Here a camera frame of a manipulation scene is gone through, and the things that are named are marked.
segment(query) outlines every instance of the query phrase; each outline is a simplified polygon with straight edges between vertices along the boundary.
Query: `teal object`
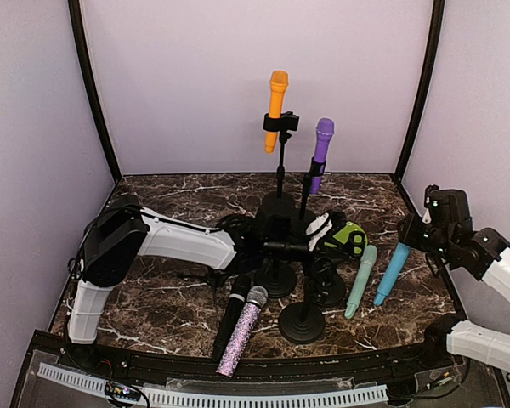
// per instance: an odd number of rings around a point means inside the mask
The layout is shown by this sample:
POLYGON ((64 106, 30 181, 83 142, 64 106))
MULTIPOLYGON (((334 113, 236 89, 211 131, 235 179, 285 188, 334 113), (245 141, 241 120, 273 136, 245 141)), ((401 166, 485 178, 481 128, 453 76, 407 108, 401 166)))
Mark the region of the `teal object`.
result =
POLYGON ((365 292, 366 283, 371 275, 372 267, 376 263, 377 259, 377 248, 373 245, 369 245, 365 248, 363 257, 360 259, 359 272, 355 277, 354 287, 351 289, 351 293, 346 303, 346 319, 351 319, 355 315, 355 311, 359 307, 360 300, 363 298, 365 292))
POLYGON ((406 260, 410 256, 411 248, 402 242, 397 244, 393 257, 385 274, 383 275, 380 286, 377 287, 377 294, 374 297, 374 304, 381 306, 385 298, 393 289, 394 283, 399 278, 400 271, 404 268, 406 260))

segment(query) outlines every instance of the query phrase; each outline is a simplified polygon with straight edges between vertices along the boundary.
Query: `purple microphone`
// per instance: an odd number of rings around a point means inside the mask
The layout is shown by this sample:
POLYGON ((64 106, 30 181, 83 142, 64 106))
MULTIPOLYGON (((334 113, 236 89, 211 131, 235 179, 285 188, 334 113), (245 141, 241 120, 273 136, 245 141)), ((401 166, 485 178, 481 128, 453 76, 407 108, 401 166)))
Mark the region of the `purple microphone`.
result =
MULTIPOLYGON (((331 119, 320 119, 315 129, 317 143, 315 144, 314 162, 322 164, 321 174, 325 171, 326 152, 329 150, 332 135, 334 134, 334 122, 331 119)), ((317 194, 320 190, 321 176, 312 179, 310 194, 317 194)))
POLYGON ((261 309, 267 300, 269 300, 269 294, 262 286, 254 286, 249 291, 246 305, 241 311, 235 330, 232 332, 227 348, 215 372, 227 377, 232 377, 235 373, 238 362, 247 347, 247 342, 249 342, 253 327, 257 323, 261 309))

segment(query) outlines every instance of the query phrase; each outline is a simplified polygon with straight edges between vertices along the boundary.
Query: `black frame edge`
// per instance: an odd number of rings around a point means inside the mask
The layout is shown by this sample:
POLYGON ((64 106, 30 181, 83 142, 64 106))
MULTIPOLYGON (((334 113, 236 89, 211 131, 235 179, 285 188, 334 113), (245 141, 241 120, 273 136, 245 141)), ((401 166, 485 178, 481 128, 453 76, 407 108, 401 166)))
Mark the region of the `black frame edge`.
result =
POLYGON ((410 123, 406 131, 405 142, 402 145, 399 161, 395 168, 394 175, 398 180, 402 180, 405 175, 411 152, 416 142, 417 131, 422 120, 425 102, 427 101, 428 89, 433 76, 434 61, 439 46, 440 30, 442 28, 442 19, 444 17, 445 0, 433 0, 433 13, 431 16, 431 25, 428 30, 427 47, 425 48, 425 58, 423 60, 422 73, 417 87, 416 101, 411 112, 410 123))
POLYGON ((397 191, 400 194, 400 198, 402 198, 402 201, 405 202, 408 211, 411 213, 418 214, 416 206, 414 206, 414 203, 412 202, 410 195, 406 191, 405 186, 402 185, 402 182, 399 180, 399 178, 395 174, 389 174, 389 176, 391 177, 391 181, 393 181, 394 186, 397 188, 397 191))
POLYGON ((499 386, 499 391, 501 391, 501 397, 502 402, 504 402, 504 408, 510 408, 510 393, 508 392, 507 383, 504 380, 502 371, 495 367, 491 368, 493 368, 493 374, 495 374, 496 383, 499 386))
MULTIPOLYGON (((60 364, 75 368, 69 359, 60 352, 63 345, 62 337, 43 331, 35 331, 29 350, 38 349, 55 354, 59 358, 58 362, 60 364)), ((396 363, 395 360, 400 360, 407 355, 418 355, 423 349, 423 343, 386 350, 367 351, 353 356, 345 354, 292 360, 245 360, 240 363, 235 378, 230 380, 215 374, 217 363, 208 358, 154 354, 111 346, 97 347, 99 347, 100 353, 105 354, 110 361, 115 361, 112 364, 118 364, 118 361, 128 361, 127 369, 117 378, 134 383, 150 382, 160 385, 166 384, 168 378, 218 381, 220 383, 250 383, 261 382, 264 379, 264 381, 287 383, 308 379, 328 379, 337 376, 353 377, 358 383, 390 384, 410 379, 423 370, 418 362, 408 360, 396 363), (273 374, 269 376, 268 370, 271 370, 273 374)), ((443 358, 433 368, 438 369, 452 365, 452 360, 443 358)))
POLYGON ((26 350, 25 358, 23 359, 23 363, 20 367, 20 372, 19 375, 17 376, 17 381, 15 382, 15 389, 13 395, 11 396, 9 408, 16 408, 17 406, 19 406, 20 397, 23 392, 23 387, 25 385, 26 372, 28 371, 28 367, 30 366, 31 361, 32 361, 32 341, 28 350, 26 350))
POLYGON ((100 105, 100 99, 96 90, 96 82, 94 81, 93 68, 87 48, 87 39, 83 29, 82 11, 79 0, 68 0, 68 8, 70 10, 71 28, 74 34, 74 42, 76 43, 77 58, 82 71, 83 83, 87 92, 88 103, 93 113, 94 125, 99 134, 100 143, 104 150, 105 159, 108 162, 111 176, 118 182, 121 179, 121 169, 117 162, 115 151, 111 145, 110 134, 105 125, 104 112, 100 105))

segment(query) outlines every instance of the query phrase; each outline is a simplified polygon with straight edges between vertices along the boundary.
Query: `microphone grille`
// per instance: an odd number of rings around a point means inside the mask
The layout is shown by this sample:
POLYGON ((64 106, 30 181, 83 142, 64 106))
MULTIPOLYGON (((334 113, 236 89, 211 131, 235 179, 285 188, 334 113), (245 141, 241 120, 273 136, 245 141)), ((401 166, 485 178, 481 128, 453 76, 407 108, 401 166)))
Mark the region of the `microphone grille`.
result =
POLYGON ((331 119, 323 117, 317 123, 316 130, 320 133, 334 134, 334 122, 331 119))
POLYGON ((247 301, 249 303, 255 303, 262 308, 269 300, 269 293, 266 292, 262 286, 254 286, 252 290, 247 294, 247 301))

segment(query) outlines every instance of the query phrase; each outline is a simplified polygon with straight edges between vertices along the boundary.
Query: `stand pole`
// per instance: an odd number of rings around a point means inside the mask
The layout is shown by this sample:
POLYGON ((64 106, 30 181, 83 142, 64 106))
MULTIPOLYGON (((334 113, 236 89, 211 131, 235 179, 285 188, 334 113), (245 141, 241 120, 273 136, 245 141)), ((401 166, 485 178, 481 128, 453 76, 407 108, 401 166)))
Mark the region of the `stand pole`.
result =
POLYGON ((280 132, 280 165, 276 170, 276 177, 278 179, 278 188, 276 191, 276 196, 278 198, 281 198, 283 195, 283 180, 286 177, 286 167, 283 163, 286 155, 286 143, 290 137, 291 135, 288 132, 285 131, 280 132))
POLYGON ((304 294, 303 308, 300 311, 300 316, 298 316, 298 321, 300 323, 304 323, 308 319, 308 313, 310 308, 312 307, 313 294, 308 294, 308 296, 306 296, 307 294, 308 293, 304 294))
POLYGON ((303 221, 306 216, 306 206, 308 205, 309 188, 311 185, 312 176, 310 173, 304 174, 302 200, 300 201, 300 209, 298 210, 298 219, 301 221, 303 221))

